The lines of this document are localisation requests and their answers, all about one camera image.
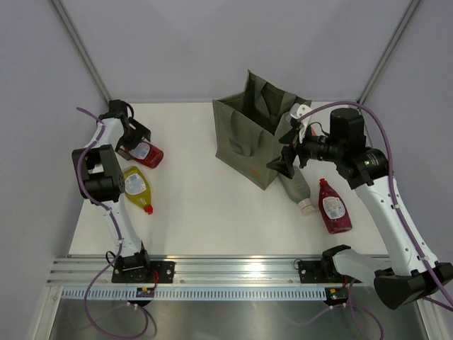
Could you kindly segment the green bottle beige cap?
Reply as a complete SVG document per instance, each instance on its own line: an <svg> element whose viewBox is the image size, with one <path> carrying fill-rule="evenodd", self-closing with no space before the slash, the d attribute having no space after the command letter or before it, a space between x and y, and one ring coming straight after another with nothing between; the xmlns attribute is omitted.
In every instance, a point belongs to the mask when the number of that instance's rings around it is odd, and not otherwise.
<svg viewBox="0 0 453 340"><path fill-rule="evenodd" d="M288 198L297 205L303 215L309 215L316 212L316 208L311 202L311 190L303 174L297 167L293 167L294 175L287 178L282 174L277 177L282 184Z"/></svg>

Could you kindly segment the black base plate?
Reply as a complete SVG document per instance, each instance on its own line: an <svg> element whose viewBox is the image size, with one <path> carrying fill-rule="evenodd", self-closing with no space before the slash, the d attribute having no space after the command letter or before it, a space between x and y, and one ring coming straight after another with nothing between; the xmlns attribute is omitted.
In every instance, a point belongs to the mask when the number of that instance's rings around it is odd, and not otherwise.
<svg viewBox="0 0 453 340"><path fill-rule="evenodd" d="M293 262L294 268L299 274L300 283L350 283L352 277L339 273L328 273L322 266L320 260L296 259Z"/></svg>
<svg viewBox="0 0 453 340"><path fill-rule="evenodd" d="M146 267L143 265L123 266L116 265L111 277L112 283L172 283L175 275L174 261L151 261Z"/></svg>

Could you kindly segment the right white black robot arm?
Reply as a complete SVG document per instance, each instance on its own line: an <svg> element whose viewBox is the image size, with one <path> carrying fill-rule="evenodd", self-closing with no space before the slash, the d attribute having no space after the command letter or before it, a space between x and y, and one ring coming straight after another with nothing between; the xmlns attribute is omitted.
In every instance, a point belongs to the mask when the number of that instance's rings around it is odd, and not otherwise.
<svg viewBox="0 0 453 340"><path fill-rule="evenodd" d="M438 260L408 214L397 190L391 152L367 146L358 103L331 103L329 108L329 132L314 136L308 119L315 111L294 105L287 114L292 128L280 138L281 155L267 167L290 179L295 159L301 167L311 159L334 163L374 220L389 260L335 246L321 255L321 275L328 281L348 276L370 285L391 310L443 291L452 280L452 264Z"/></svg>

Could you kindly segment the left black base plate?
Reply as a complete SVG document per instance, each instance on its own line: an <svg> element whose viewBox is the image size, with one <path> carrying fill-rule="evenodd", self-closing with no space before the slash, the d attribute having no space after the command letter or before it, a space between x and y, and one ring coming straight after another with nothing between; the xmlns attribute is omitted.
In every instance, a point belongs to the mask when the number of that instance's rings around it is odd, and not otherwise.
<svg viewBox="0 0 453 340"><path fill-rule="evenodd" d="M143 265L123 266L116 265L111 277L112 283L172 283L175 275L174 261L151 261L146 267Z"/></svg>

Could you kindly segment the green canvas bag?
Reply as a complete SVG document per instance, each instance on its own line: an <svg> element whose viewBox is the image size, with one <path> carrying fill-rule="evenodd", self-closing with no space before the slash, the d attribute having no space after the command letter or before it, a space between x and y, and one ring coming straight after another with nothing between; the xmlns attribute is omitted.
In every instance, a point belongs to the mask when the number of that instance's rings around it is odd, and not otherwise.
<svg viewBox="0 0 453 340"><path fill-rule="evenodd" d="M265 190L277 177L266 164L280 156L279 139L291 130L287 114L296 104L312 101L248 71L242 92L212 102L216 158Z"/></svg>

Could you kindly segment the aluminium frame post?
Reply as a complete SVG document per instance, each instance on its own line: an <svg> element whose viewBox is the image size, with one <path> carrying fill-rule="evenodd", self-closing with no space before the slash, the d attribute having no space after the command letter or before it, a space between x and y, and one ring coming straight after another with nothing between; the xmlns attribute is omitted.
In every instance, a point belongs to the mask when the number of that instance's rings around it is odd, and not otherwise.
<svg viewBox="0 0 453 340"><path fill-rule="evenodd" d="M112 99L112 96L110 95L105 82L102 80L101 75L94 64L87 47L85 46L78 32L78 29L69 14L69 11L64 5L64 2L61 0L49 0L49 3L62 22L62 25L67 32L72 45L75 47L79 58L84 64L86 71L88 72L94 86L96 87L96 90L98 91L104 102L108 104L108 102Z"/></svg>
<svg viewBox="0 0 453 340"><path fill-rule="evenodd" d="M356 102L364 105L370 97L378 81L385 72L385 69L390 62L399 43L402 41L403 36L408 30L409 25L413 21L418 9L423 4L423 0L410 0L403 14L401 15L396 27L394 28L389 41L387 42L383 52L381 53L378 62L374 66L364 88L360 92Z"/></svg>

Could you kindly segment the red bottle on left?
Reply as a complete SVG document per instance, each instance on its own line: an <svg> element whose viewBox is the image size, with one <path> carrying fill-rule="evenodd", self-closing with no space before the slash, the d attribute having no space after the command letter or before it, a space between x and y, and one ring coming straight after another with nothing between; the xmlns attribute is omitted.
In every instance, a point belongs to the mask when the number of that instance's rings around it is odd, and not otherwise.
<svg viewBox="0 0 453 340"><path fill-rule="evenodd" d="M164 158L164 152L151 143L141 142L136 148L127 150L134 161L150 169L155 169Z"/></svg>

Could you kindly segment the yellow bottle red cap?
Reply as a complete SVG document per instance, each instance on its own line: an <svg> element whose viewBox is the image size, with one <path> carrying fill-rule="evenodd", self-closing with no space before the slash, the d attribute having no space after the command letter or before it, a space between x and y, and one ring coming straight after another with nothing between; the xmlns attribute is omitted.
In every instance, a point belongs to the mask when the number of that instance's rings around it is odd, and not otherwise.
<svg viewBox="0 0 453 340"><path fill-rule="evenodd" d="M154 211L151 199L151 186L144 174L136 166L129 166L123 171L125 195L131 203L151 215Z"/></svg>

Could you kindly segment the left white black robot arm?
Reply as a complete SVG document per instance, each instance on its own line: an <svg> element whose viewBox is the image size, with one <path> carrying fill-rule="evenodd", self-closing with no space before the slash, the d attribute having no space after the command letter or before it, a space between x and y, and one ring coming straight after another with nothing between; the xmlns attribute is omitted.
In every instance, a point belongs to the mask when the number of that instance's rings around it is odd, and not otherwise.
<svg viewBox="0 0 453 340"><path fill-rule="evenodd" d="M117 158L130 160L126 150L149 141L151 131L134 119L131 105L120 99L109 101L108 112L99 116L77 110L96 121L94 136L71 158L81 195L101 211L116 245L114 259L108 262L112 282L144 283L152 279L152 265L125 207L125 178Z"/></svg>

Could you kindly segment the aluminium mounting rail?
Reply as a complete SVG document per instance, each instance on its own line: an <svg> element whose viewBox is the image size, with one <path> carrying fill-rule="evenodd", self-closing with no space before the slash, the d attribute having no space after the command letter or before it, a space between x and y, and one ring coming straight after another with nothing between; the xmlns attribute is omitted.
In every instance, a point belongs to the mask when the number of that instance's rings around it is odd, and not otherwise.
<svg viewBox="0 0 453 340"><path fill-rule="evenodd" d="M174 261L175 275L170 286L275 286L301 285L293 266L296 259L309 256L152 256L152 261ZM68 256L55 259L47 277L48 285L85 286L108 263L104 256ZM333 285L340 283L308 283Z"/></svg>

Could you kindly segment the red bottle on right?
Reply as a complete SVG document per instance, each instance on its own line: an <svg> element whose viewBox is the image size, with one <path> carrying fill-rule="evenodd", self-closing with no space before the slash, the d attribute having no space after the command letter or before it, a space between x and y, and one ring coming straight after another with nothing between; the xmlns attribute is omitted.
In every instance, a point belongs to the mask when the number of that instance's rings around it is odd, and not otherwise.
<svg viewBox="0 0 453 340"><path fill-rule="evenodd" d="M352 222L343 199L326 179L319 180L319 211L329 234L349 232Z"/></svg>

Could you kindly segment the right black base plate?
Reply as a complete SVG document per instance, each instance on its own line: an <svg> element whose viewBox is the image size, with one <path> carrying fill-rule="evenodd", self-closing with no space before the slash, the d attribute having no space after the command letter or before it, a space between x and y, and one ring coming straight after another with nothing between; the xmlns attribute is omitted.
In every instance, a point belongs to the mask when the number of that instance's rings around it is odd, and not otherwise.
<svg viewBox="0 0 453 340"><path fill-rule="evenodd" d="M320 260L296 259L293 262L294 268L299 274L300 283L350 283L352 277L339 273L328 273L322 266Z"/></svg>

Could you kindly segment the left aluminium frame post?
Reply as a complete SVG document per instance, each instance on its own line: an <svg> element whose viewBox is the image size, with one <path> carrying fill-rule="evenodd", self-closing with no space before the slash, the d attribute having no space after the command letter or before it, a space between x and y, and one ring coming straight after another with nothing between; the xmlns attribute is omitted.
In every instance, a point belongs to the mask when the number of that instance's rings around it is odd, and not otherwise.
<svg viewBox="0 0 453 340"><path fill-rule="evenodd" d="M62 22L62 25L67 32L72 45L75 47L79 58L84 64L86 71L88 72L94 86L96 87L96 90L98 91L104 102L108 104L108 102L112 99L112 96L110 95L105 82L102 80L101 75L94 64L87 47L85 46L78 32L78 29L69 14L69 11L64 5L64 2L61 0L49 0L49 3Z"/></svg>

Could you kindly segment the right aluminium frame post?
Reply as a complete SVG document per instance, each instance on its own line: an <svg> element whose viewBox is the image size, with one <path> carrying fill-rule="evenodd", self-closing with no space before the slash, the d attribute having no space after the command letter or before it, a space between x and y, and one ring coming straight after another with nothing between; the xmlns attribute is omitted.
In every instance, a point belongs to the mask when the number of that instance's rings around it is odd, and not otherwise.
<svg viewBox="0 0 453 340"><path fill-rule="evenodd" d="M383 52L381 53L378 62L374 66L364 88L360 92L356 102L364 105L370 97L378 81L385 72L385 69L390 62L399 43L402 41L403 36L408 30L409 25L413 21L418 9L423 4L423 0L410 0L403 14L401 15L396 27L394 28L389 41L387 42Z"/></svg>

